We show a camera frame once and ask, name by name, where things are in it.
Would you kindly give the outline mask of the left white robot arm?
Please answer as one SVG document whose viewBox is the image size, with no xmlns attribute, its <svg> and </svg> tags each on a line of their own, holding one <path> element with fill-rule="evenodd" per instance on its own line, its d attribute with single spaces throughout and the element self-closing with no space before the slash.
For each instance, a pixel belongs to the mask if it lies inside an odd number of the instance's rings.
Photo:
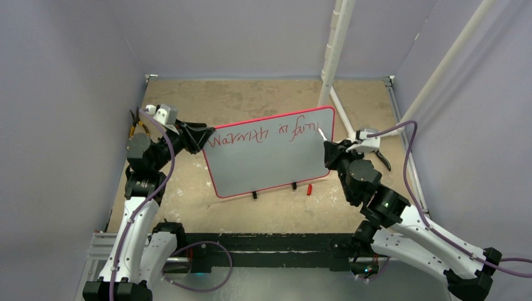
<svg viewBox="0 0 532 301">
<path fill-rule="evenodd" d="M 122 221 L 105 266 L 96 280 L 84 285 L 84 300 L 152 300 L 152 287 L 166 260 L 186 251 L 181 223 L 152 225 L 169 181 L 162 168 L 174 165 L 176 154 L 182 150 L 199 153 L 215 128 L 176 120 L 161 130 L 157 141 L 139 132 L 127 142 Z"/>
</svg>

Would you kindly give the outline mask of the pink framed whiteboard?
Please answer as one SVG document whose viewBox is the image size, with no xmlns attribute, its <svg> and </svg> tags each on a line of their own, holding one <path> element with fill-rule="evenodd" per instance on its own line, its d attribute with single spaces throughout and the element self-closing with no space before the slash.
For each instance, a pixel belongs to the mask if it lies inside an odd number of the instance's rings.
<svg viewBox="0 0 532 301">
<path fill-rule="evenodd" d="M 203 155 L 218 198 L 325 177 L 318 128 L 334 137 L 335 109 L 323 106 L 217 126 Z"/>
</svg>

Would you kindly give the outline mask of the white red marker pen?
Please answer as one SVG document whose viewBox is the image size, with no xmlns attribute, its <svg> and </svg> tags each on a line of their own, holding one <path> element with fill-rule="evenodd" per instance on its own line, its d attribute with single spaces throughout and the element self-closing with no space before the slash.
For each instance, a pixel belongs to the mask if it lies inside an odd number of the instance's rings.
<svg viewBox="0 0 532 301">
<path fill-rule="evenodd" d="M 321 128 L 318 128 L 317 131 L 319 132 L 321 138 L 323 139 L 324 142 L 328 142 L 328 139 L 326 138 L 325 136 L 325 133 L 321 130 Z"/>
</svg>

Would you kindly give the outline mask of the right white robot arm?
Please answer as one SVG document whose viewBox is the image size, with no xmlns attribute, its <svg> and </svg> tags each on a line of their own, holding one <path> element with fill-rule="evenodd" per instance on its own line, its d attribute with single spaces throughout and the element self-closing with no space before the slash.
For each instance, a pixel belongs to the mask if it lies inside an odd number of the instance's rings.
<svg viewBox="0 0 532 301">
<path fill-rule="evenodd" d="M 472 245 L 430 221 L 381 183 L 371 161 L 348 150 L 348 140 L 324 142 L 324 165 L 338 174 L 346 201 L 365 217 L 347 248 L 354 256 L 391 256 L 443 281 L 460 300 L 485 300 L 502 254 Z"/>
</svg>

